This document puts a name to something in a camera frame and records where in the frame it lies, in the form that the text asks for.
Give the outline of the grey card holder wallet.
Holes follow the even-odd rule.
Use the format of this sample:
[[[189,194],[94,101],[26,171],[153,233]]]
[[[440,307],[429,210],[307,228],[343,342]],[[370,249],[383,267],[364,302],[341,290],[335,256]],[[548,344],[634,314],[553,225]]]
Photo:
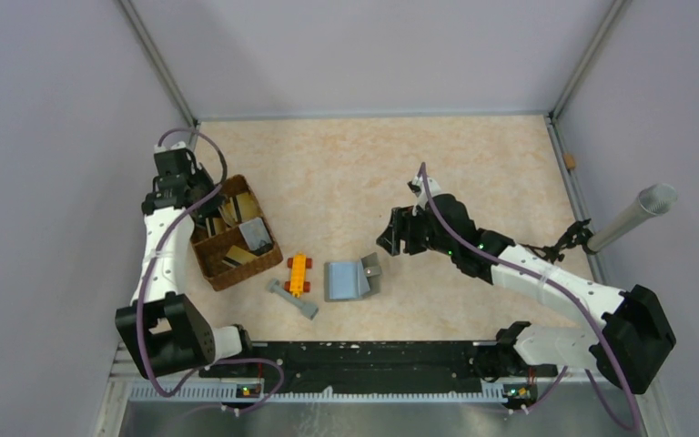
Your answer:
[[[376,252],[353,261],[326,262],[323,272],[326,302],[365,300],[381,293],[382,269]]]

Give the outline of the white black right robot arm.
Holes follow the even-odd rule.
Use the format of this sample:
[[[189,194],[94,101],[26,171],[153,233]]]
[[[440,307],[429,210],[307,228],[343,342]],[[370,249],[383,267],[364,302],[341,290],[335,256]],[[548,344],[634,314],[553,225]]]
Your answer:
[[[644,394],[676,344],[656,293],[584,279],[544,260],[520,243],[482,229],[452,194],[432,205],[393,208],[376,243],[391,256],[436,251],[464,275],[536,299],[579,330],[516,323],[497,350],[500,368],[521,375],[532,365],[555,364],[597,370],[616,387]]]

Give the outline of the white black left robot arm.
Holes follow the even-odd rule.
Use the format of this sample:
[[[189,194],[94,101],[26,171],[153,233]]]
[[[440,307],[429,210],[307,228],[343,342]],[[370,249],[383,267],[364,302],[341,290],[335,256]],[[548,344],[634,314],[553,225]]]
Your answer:
[[[256,353],[239,325],[212,327],[184,291],[191,237],[218,217],[219,186],[183,141],[156,146],[157,175],[141,204],[146,227],[142,270],[115,325],[140,375],[161,377],[221,362],[234,376],[250,373]]]

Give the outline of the brown woven divided basket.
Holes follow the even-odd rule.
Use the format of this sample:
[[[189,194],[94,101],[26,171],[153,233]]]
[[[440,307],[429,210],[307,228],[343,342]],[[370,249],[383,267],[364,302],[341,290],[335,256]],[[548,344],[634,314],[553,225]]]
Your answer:
[[[234,175],[228,178],[218,195],[221,205],[229,196],[245,191],[249,191],[255,196],[244,176]],[[261,252],[253,252],[258,255],[258,259],[241,267],[231,269],[225,266],[221,259],[232,245],[250,250],[239,231],[238,226],[240,224],[234,227],[228,226],[221,217],[220,207],[214,211],[212,217],[205,220],[203,226],[196,226],[191,237],[191,247],[197,257],[202,275],[215,291],[230,288],[254,275],[277,266],[283,260],[279,244],[260,208],[261,215],[259,217],[263,218],[268,228],[268,232],[273,240],[273,246],[265,248]]]

